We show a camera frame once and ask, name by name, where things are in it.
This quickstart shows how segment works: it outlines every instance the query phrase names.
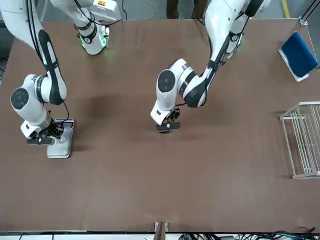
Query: table surface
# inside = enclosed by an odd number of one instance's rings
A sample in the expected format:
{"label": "table surface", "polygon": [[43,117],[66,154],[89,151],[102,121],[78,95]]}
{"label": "table surface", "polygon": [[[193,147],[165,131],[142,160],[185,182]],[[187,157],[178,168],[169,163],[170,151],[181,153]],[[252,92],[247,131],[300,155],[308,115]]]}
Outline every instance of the table surface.
{"label": "table surface", "polygon": [[[277,118],[319,101],[320,74],[297,83],[278,47],[297,19],[254,19],[219,70],[204,107],[181,108],[181,129],[157,134],[150,117],[158,74],[184,58],[200,74],[206,32],[193,20],[112,26],[109,48],[88,55],[70,22],[46,23],[77,121],[68,159],[27,145],[12,91],[44,73],[36,53],[14,42],[0,88],[0,230],[273,232],[320,228],[319,180],[290,179]],[[54,118],[65,108],[47,105]]]}

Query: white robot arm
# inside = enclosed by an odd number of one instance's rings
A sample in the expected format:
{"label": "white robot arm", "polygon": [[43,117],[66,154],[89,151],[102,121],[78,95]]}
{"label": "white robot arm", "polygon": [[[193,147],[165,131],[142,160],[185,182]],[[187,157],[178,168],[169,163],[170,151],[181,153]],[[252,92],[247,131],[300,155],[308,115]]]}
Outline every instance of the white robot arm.
{"label": "white robot arm", "polygon": [[40,133],[58,139],[63,129],[55,125],[44,103],[60,105],[67,97],[67,87],[51,39],[43,30],[34,2],[0,0],[1,15],[7,29],[19,40],[35,49],[46,75],[28,75],[11,95],[11,105],[24,119],[21,130],[27,139]]}
{"label": "white robot arm", "polygon": [[63,11],[73,20],[74,27],[78,30],[82,45],[88,54],[97,55],[106,47],[109,28],[95,21],[95,15],[88,10],[94,4],[94,0],[50,1],[53,6]]}
{"label": "white robot arm", "polygon": [[[205,12],[205,27],[213,50],[202,75],[197,75],[186,61],[178,59],[158,76],[157,100],[151,117],[159,133],[180,128],[180,110],[176,105],[179,94],[190,108],[206,103],[208,89],[220,67],[224,55],[236,50],[249,17],[263,10],[271,0],[212,0]],[[246,11],[241,10],[248,4]]]}

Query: metal wire basket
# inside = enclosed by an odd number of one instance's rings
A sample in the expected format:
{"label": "metal wire basket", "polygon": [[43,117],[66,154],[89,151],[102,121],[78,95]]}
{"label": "metal wire basket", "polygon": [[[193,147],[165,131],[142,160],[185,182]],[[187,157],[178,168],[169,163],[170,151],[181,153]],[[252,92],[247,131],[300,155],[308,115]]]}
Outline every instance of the metal wire basket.
{"label": "metal wire basket", "polygon": [[294,179],[320,178],[320,101],[299,102],[280,116]]}

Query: cable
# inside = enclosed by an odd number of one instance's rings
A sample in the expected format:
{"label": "cable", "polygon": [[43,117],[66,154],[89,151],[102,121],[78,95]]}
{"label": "cable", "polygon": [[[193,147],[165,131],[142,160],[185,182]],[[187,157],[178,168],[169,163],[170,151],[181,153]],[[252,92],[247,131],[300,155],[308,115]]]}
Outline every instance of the cable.
{"label": "cable", "polygon": [[124,13],[125,13],[125,20],[127,21],[128,13],[127,13],[127,11],[124,9],[124,1],[125,1],[125,0],[122,0],[122,4],[121,4],[121,6],[122,6],[122,10],[123,10],[123,11],[124,11]]}
{"label": "cable", "polygon": [[4,57],[1,57],[1,58],[0,58],[0,61],[1,61],[1,60],[5,60],[5,61],[8,61],[8,58],[9,58],[9,56],[4,56]]}
{"label": "cable", "polygon": [[40,48],[39,48],[39,45],[38,45],[38,40],[37,40],[35,19],[34,19],[34,11],[33,11],[33,8],[32,8],[32,2],[31,1],[30,1],[30,12],[31,12],[31,23],[32,23],[32,28],[33,28],[33,35],[34,35],[35,45],[36,45],[36,48],[37,48],[38,56],[39,56],[41,62],[43,62],[42,56],[40,54]]}
{"label": "cable", "polygon": [[36,42],[37,41],[37,36],[34,36],[35,35],[35,31],[33,32],[32,31],[32,28],[31,28],[31,19],[30,19],[30,9],[29,9],[29,0],[25,0],[25,5],[26,5],[26,13],[27,13],[27,18],[28,18],[28,25],[29,25],[29,31],[30,31],[30,35],[31,35],[31,39],[32,39],[32,43],[33,43],[33,46],[34,46],[34,49],[36,51],[36,54],[38,55],[38,57],[40,58],[41,62],[43,63],[43,60],[42,60],[42,57],[40,55],[40,51],[39,49],[37,48],[37,45],[36,45]]}
{"label": "cable", "polygon": [[248,17],[248,18],[246,19],[246,21],[245,21],[245,24],[244,24],[244,26],[243,26],[243,28],[242,28],[242,30],[241,30],[241,32],[240,32],[239,39],[238,39],[238,41],[236,42],[236,45],[235,45],[234,49],[233,49],[229,54],[232,54],[232,53],[237,49],[238,44],[239,44],[239,41],[240,41],[240,39],[241,39],[242,34],[244,33],[244,30],[245,30],[245,28],[246,28],[246,25],[247,25],[248,21],[249,21],[249,17]]}
{"label": "cable", "polygon": [[315,230],[314,227],[307,230],[305,233],[291,233],[286,231],[276,231],[274,233],[270,234],[263,234],[263,233],[256,233],[256,234],[248,234],[247,236],[245,234],[242,235],[242,237],[239,238],[239,240],[279,240],[281,238],[290,238],[293,240],[319,240],[318,238],[315,238],[315,236],[318,236],[315,233],[312,233]]}
{"label": "cable", "polygon": [[182,234],[178,240],[183,240],[185,239],[184,237],[188,237],[189,239],[191,238],[191,240],[198,240],[199,238],[202,240],[205,240],[199,233],[195,233],[195,232],[191,232],[191,233],[184,233]]}
{"label": "cable", "polygon": [[180,107],[180,106],[183,106],[183,105],[186,105],[186,103],[184,102],[184,103],[179,103],[179,104],[176,104],[175,106],[176,107]]}
{"label": "cable", "polygon": [[116,24],[116,23],[118,23],[118,22],[120,22],[120,21],[123,22],[122,19],[119,19],[119,20],[117,20],[117,21],[115,21],[115,22],[112,22],[112,23],[110,23],[110,24],[101,24],[100,22],[91,20],[90,18],[87,17],[87,15],[86,15],[86,14],[84,13],[84,11],[82,10],[82,7],[81,7],[80,3],[78,2],[78,0],[74,0],[74,3],[76,4],[76,6],[77,6],[78,9],[80,10],[80,12],[85,16],[86,19],[88,19],[88,21],[89,21],[90,23],[94,23],[94,24],[97,24],[97,25],[100,25],[100,26],[105,26],[105,27],[108,28],[109,26],[111,26],[111,25],[113,25],[113,24]]}
{"label": "cable", "polygon": [[[202,21],[198,20],[198,19],[195,19],[195,21],[198,21],[199,23],[201,23],[203,26],[206,26]],[[211,42],[211,39],[209,37],[209,34],[208,34],[208,39],[209,39],[209,46],[210,46],[210,59],[212,57],[212,42]],[[204,96],[204,101],[203,103],[200,105],[201,107],[204,106],[207,102],[207,95],[208,95],[208,86],[205,86],[205,96]]]}
{"label": "cable", "polygon": [[235,20],[237,20],[238,18],[240,18],[243,14],[245,14],[243,11],[235,18]]}
{"label": "cable", "polygon": [[147,1],[147,0],[143,0],[145,1],[147,4],[150,4],[151,6],[153,6],[155,8],[155,13],[151,16],[151,17],[148,17],[148,18],[145,18],[144,20],[149,20],[149,19],[152,19],[158,12],[158,8],[156,5],[152,4],[151,2]]}
{"label": "cable", "polygon": [[61,122],[61,123],[63,124],[65,121],[69,120],[69,116],[70,116],[70,115],[69,115],[69,110],[68,110],[68,107],[67,107],[65,101],[63,101],[62,103],[63,103],[63,105],[64,105],[64,107],[65,107],[65,110],[66,110],[66,113],[67,113],[66,119]]}
{"label": "cable", "polygon": [[19,240],[21,240],[22,239],[22,236],[24,236],[24,235],[27,235],[25,232],[24,233],[22,233],[21,235],[20,235],[20,237],[19,237]]}

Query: black joint cap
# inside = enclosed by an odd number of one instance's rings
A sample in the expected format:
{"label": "black joint cap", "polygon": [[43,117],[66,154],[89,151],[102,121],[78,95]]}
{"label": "black joint cap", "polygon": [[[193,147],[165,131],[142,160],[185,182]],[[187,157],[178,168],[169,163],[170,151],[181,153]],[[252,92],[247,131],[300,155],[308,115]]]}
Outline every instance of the black joint cap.
{"label": "black joint cap", "polygon": [[162,93],[170,92],[176,84],[176,77],[170,70],[164,70],[158,77],[158,88]]}
{"label": "black joint cap", "polygon": [[29,93],[24,88],[18,88],[11,94],[11,104],[17,110],[22,109],[28,101]]}

